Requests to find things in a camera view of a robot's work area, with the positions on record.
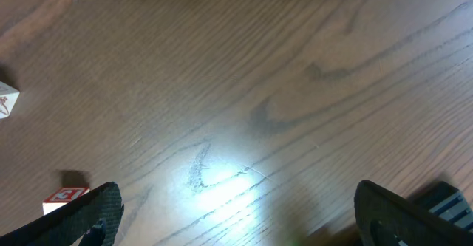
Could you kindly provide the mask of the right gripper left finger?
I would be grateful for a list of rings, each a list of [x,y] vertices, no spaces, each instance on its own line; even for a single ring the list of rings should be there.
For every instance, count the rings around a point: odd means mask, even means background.
[[[118,184],[106,182],[59,209],[1,237],[2,245],[112,246],[124,205]]]

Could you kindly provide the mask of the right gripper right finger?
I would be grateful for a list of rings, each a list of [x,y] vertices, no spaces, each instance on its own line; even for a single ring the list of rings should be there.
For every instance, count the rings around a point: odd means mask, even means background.
[[[358,184],[354,206],[358,245],[472,246],[472,232],[369,180]]]

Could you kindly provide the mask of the red letter A block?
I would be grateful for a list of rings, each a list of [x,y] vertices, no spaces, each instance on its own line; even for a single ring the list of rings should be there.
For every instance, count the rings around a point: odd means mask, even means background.
[[[88,187],[61,188],[42,202],[43,214],[47,215],[89,192]]]

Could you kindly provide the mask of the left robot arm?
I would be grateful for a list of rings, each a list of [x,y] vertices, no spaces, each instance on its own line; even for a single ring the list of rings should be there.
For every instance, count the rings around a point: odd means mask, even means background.
[[[472,209],[463,193],[445,181],[428,185],[412,196],[412,202],[447,222],[472,232]]]

